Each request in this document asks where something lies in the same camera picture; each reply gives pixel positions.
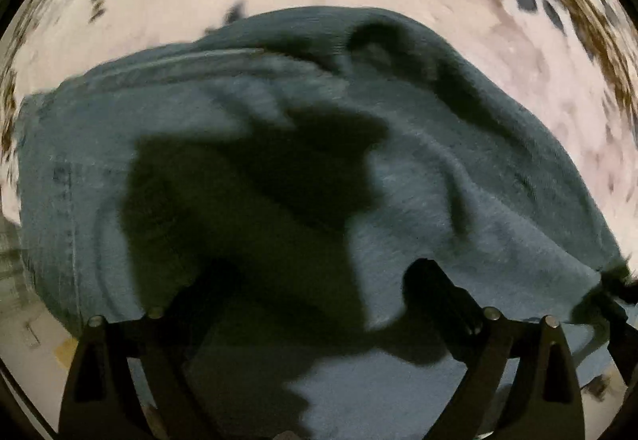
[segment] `blue fabric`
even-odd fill
[[[623,260],[567,153],[401,15],[240,20],[27,98],[18,133],[37,292],[75,334],[172,304],[229,433],[421,438],[465,366],[404,308],[418,257],[561,319],[582,383],[610,362],[586,296]]]

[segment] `gray-blue cloth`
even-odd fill
[[[508,318],[560,318],[582,383],[610,362],[583,299],[623,260],[576,168],[409,18],[240,20],[26,99],[18,133],[39,295],[78,334],[192,286],[184,370],[228,433],[422,437],[465,366],[404,308],[419,257]]]

